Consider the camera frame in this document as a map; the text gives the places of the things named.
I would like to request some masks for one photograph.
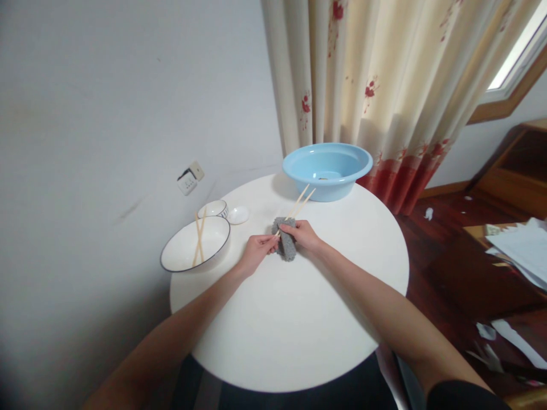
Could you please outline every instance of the cleaning sponge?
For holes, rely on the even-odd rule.
[[[289,218],[285,220],[284,217],[280,216],[276,218],[273,222],[274,222],[274,224],[272,225],[273,235],[275,235],[275,233],[279,230],[279,225],[289,225],[292,227],[296,226],[296,221],[294,220],[294,218]],[[284,261],[291,262],[295,259],[295,256],[296,256],[295,239],[292,237],[292,235],[289,235],[288,233],[285,233],[281,230],[279,233],[281,234],[281,241],[279,242],[277,253],[281,255],[281,258]]]

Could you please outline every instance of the left hand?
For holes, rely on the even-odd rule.
[[[253,235],[249,238],[243,256],[237,263],[245,276],[255,273],[266,255],[276,251],[279,246],[279,237],[275,235]]]

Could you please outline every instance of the dark pants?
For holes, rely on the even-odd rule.
[[[193,410],[203,368],[194,358],[182,364],[173,409]],[[378,367],[376,354],[345,375],[314,388],[291,393],[262,393],[222,384],[219,410],[382,409],[397,410]]]

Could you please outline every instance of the small white dish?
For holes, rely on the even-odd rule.
[[[228,213],[227,219],[232,225],[239,225],[243,222],[247,222],[249,220],[249,216],[251,216],[251,211],[249,208],[246,206],[238,206]]]
[[[207,207],[207,215],[205,216],[221,216],[226,218],[228,216],[228,204],[221,199],[209,202],[198,211],[198,218],[203,218],[203,213]]]
[[[208,216],[205,219],[201,237],[203,262],[198,252],[196,266],[192,267],[197,243],[198,231],[193,221],[167,242],[161,252],[161,266],[170,272],[204,272],[217,266],[230,247],[229,222],[220,216]]]

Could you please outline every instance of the wooden cabinet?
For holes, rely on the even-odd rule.
[[[547,119],[525,122],[506,137],[507,148],[473,188],[537,218],[547,218]]]

